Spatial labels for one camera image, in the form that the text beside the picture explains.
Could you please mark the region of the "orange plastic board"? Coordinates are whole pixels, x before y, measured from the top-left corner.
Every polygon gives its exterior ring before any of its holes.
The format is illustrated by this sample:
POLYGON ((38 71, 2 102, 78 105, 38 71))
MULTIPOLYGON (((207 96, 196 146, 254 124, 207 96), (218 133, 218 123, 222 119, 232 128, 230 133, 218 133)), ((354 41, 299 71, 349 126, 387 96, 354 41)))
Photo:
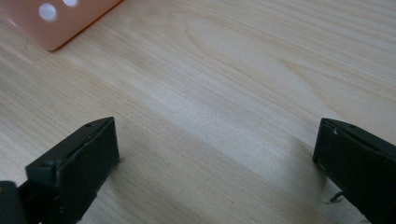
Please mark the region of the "orange plastic board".
POLYGON ((0 0, 0 22, 56 50, 122 0, 0 0))

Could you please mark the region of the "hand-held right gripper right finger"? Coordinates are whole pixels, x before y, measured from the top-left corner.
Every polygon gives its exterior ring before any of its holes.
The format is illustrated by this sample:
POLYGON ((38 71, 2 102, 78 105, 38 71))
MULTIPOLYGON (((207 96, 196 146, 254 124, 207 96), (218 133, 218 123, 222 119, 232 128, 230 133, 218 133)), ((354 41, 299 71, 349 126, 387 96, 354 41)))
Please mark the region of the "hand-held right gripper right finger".
POLYGON ((358 126, 323 118, 313 162, 372 224, 396 224, 396 146, 358 126))

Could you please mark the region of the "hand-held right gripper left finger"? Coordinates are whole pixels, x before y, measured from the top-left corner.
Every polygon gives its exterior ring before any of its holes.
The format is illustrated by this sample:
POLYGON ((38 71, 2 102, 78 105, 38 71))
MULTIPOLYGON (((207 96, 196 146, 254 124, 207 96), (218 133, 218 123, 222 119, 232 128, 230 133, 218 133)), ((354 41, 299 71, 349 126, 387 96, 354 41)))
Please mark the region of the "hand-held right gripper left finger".
POLYGON ((115 120, 89 122, 25 167, 29 224, 77 224, 120 162, 115 120))

